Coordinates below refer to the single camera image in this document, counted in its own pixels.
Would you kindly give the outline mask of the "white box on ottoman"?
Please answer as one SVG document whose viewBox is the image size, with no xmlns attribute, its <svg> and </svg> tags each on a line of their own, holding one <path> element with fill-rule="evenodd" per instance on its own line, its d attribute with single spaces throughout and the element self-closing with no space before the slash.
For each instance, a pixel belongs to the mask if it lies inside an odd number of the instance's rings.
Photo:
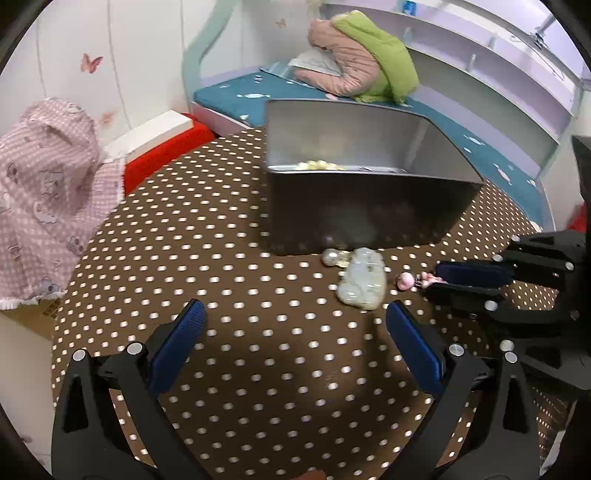
<svg viewBox="0 0 591 480">
<path fill-rule="evenodd" d="M 106 144 L 103 150 L 109 157 L 123 158 L 130 163 L 191 128 L 189 117 L 168 110 Z"/>
</svg>

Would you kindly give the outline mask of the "grey metal tin box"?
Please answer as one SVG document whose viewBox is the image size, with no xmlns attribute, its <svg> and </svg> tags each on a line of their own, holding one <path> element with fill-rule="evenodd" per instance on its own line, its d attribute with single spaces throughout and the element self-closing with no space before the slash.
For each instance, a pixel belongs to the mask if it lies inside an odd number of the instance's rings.
<svg viewBox="0 0 591 480">
<path fill-rule="evenodd" d="M 329 100 L 266 104 L 270 248 L 393 248 L 439 242 L 485 184 L 428 117 Z"/>
</svg>

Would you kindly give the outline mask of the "pink and green jacket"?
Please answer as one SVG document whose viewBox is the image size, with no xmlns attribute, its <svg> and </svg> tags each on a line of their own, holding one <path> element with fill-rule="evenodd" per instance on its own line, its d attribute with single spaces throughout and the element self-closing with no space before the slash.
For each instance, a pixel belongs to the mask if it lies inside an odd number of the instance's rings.
<svg viewBox="0 0 591 480">
<path fill-rule="evenodd" d="M 419 75 L 405 44 L 359 10 L 312 20 L 308 42 L 312 48 L 331 54 L 341 73 L 335 76 L 295 66 L 294 78 L 332 96 L 363 103 L 403 104 L 419 86 Z"/>
</svg>

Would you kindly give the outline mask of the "grey white pillow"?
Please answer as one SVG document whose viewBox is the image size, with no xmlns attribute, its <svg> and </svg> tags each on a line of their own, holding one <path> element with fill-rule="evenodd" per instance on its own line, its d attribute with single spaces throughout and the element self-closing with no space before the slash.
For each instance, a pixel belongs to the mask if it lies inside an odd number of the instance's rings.
<svg viewBox="0 0 591 480">
<path fill-rule="evenodd" d="M 334 77 L 342 77 L 342 68 L 335 61 L 331 51 L 322 48 L 311 48 L 297 57 L 290 59 L 288 66 L 321 73 Z"/>
</svg>

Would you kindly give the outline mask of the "pale jade pendant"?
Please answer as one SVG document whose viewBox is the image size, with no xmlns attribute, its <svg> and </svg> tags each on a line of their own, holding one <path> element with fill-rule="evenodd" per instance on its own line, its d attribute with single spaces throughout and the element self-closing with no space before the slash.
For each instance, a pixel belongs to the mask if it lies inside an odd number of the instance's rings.
<svg viewBox="0 0 591 480">
<path fill-rule="evenodd" d="M 383 304 L 387 274 L 383 256 L 375 250 L 363 247 L 353 251 L 337 288 L 342 303 L 360 310 L 375 310 Z"/>
</svg>

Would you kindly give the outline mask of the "cardboard box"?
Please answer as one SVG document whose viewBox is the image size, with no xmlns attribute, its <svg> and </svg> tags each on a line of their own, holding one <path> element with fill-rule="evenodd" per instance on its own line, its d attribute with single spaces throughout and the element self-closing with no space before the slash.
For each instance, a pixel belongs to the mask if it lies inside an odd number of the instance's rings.
<svg viewBox="0 0 591 480">
<path fill-rule="evenodd" d="M 21 305 L 13 310 L 3 310 L 1 314 L 39 336 L 51 340 L 60 305 L 59 299 L 43 300 L 37 305 Z"/>
</svg>

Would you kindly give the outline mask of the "pink bead earring piece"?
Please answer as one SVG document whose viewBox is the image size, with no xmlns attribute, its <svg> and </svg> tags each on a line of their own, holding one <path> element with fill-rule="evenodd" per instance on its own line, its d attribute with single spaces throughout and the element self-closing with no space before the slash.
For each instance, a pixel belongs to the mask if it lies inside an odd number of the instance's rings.
<svg viewBox="0 0 591 480">
<path fill-rule="evenodd" d="M 396 280 L 396 286 L 400 291 L 409 291 L 413 288 L 427 289 L 429 286 L 437 283 L 446 283 L 446 281 L 429 272 L 421 272 L 415 275 L 405 271 L 398 275 Z"/>
</svg>

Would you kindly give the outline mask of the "pink patterned cloth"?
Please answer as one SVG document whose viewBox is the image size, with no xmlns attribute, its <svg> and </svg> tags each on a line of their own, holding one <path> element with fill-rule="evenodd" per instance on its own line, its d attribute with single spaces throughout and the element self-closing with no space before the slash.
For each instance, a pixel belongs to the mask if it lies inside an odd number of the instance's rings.
<svg viewBox="0 0 591 480">
<path fill-rule="evenodd" d="M 125 159 L 104 151 L 79 106 L 47 98 L 1 138 L 1 307 L 61 297 L 124 196 Z"/>
</svg>

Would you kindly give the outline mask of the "pink butterfly wall sticker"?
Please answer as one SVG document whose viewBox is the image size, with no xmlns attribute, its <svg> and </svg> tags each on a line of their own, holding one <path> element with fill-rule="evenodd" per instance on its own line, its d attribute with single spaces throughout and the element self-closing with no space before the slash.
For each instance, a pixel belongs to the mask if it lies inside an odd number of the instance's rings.
<svg viewBox="0 0 591 480">
<path fill-rule="evenodd" d="M 88 53 L 83 53 L 80 63 L 80 71 L 89 75 L 94 74 L 103 61 L 103 56 L 92 58 Z"/>
</svg>

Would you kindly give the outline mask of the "lilac wall shelf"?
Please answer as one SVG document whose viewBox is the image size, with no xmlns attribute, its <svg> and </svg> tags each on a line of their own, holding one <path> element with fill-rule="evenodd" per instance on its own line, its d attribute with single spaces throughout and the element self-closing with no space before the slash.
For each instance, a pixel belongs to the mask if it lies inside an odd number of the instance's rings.
<svg viewBox="0 0 591 480">
<path fill-rule="evenodd" d="M 471 94 L 462 106 L 508 138 L 512 154 L 544 179 L 565 151 L 584 97 L 583 60 L 537 1 L 325 1 L 331 17 L 360 10 L 422 61 L 467 76 L 499 106 Z"/>
</svg>

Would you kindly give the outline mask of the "pearl bead cluster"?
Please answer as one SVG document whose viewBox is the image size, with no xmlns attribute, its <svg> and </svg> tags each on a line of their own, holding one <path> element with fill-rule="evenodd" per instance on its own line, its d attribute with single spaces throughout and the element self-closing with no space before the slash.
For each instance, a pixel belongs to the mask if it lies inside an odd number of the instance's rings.
<svg viewBox="0 0 591 480">
<path fill-rule="evenodd" d="M 322 264 L 327 267 L 339 267 L 346 269 L 353 258 L 353 253 L 346 250 L 328 248 L 322 252 Z"/>
</svg>

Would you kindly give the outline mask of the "red bag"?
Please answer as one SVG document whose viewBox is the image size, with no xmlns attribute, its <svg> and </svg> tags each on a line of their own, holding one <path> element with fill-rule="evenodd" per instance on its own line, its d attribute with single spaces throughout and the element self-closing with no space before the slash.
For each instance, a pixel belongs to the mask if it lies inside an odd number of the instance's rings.
<svg viewBox="0 0 591 480">
<path fill-rule="evenodd" d="M 587 206 L 585 204 L 581 204 L 575 208 L 568 220 L 567 228 L 581 233 L 587 231 Z"/>
</svg>

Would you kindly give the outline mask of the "mint green bed frame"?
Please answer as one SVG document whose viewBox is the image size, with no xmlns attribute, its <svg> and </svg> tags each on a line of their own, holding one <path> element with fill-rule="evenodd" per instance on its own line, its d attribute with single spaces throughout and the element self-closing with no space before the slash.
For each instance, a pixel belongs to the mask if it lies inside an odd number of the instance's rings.
<svg viewBox="0 0 591 480">
<path fill-rule="evenodd" d="M 236 0 L 216 1 L 201 30 L 183 51 L 181 79 L 187 106 L 190 106 L 194 92 L 201 88 L 202 60 L 228 25 L 236 4 Z"/>
</svg>

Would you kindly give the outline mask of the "blue small box on shelf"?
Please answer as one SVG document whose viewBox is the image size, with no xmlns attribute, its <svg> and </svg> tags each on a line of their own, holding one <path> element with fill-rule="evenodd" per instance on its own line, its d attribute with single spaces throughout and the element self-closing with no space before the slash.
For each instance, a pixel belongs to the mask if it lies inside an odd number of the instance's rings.
<svg viewBox="0 0 591 480">
<path fill-rule="evenodd" d="M 417 12 L 417 3 L 414 1 L 406 1 L 403 6 L 403 12 L 407 15 L 415 16 Z"/>
</svg>

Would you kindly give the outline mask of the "red storage ottoman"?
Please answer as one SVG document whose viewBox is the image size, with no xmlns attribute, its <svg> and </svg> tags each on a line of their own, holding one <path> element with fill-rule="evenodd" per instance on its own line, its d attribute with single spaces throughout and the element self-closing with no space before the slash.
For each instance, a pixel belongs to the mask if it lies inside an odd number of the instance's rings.
<svg viewBox="0 0 591 480">
<path fill-rule="evenodd" d="M 198 147 L 215 139 L 214 132 L 200 123 L 192 115 L 182 113 L 185 120 L 190 121 L 190 128 L 169 136 L 145 153 L 135 156 L 124 169 L 123 189 L 124 195 L 130 194 L 145 179 L 161 167 L 183 154 L 188 154 Z"/>
</svg>

